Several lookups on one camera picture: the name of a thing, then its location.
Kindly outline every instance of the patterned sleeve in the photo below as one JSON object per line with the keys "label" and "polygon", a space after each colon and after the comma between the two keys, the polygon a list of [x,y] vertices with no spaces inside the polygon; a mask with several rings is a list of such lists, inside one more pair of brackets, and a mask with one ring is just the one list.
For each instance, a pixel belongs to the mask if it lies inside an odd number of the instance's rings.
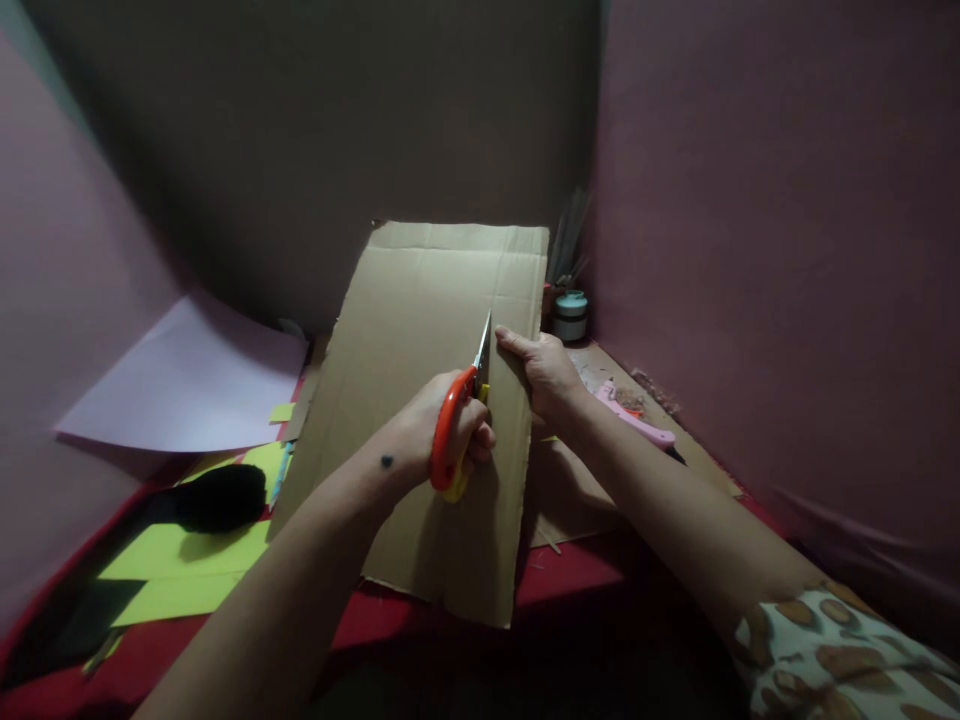
{"label": "patterned sleeve", "polygon": [[751,718],[960,720],[960,669],[829,580],[736,632]]}

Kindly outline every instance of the gray wall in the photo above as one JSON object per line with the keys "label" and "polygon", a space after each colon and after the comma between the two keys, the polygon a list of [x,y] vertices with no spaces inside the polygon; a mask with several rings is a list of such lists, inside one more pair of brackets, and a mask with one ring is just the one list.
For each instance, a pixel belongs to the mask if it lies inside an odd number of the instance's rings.
{"label": "gray wall", "polygon": [[27,0],[144,211],[241,309],[329,329],[373,218],[552,225],[592,141],[580,0]]}

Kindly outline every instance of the orange scissors handle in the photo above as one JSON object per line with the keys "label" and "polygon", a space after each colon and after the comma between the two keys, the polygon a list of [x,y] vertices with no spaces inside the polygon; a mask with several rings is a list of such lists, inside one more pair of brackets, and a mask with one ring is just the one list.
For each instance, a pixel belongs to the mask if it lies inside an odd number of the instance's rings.
{"label": "orange scissors handle", "polygon": [[471,365],[457,376],[440,406],[437,418],[437,430],[433,434],[433,450],[430,453],[430,484],[433,489],[443,492],[453,484],[453,475],[457,468],[447,464],[447,445],[453,433],[453,422],[457,417],[459,405],[473,396],[474,378],[477,368]]}

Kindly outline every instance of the pink paper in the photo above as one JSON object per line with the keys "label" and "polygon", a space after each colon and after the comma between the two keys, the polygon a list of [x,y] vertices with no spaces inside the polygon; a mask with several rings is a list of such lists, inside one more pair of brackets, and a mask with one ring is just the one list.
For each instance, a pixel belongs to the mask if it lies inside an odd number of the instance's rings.
{"label": "pink paper", "polygon": [[277,439],[274,405],[290,402],[306,343],[202,291],[184,297],[66,414],[56,430],[168,452]]}

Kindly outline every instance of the jar lid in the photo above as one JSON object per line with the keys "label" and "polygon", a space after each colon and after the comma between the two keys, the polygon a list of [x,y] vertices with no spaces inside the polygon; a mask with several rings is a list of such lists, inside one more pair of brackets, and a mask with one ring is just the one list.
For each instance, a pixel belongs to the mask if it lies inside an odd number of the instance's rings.
{"label": "jar lid", "polygon": [[554,302],[559,315],[582,315],[587,311],[587,296],[583,290],[567,290]]}

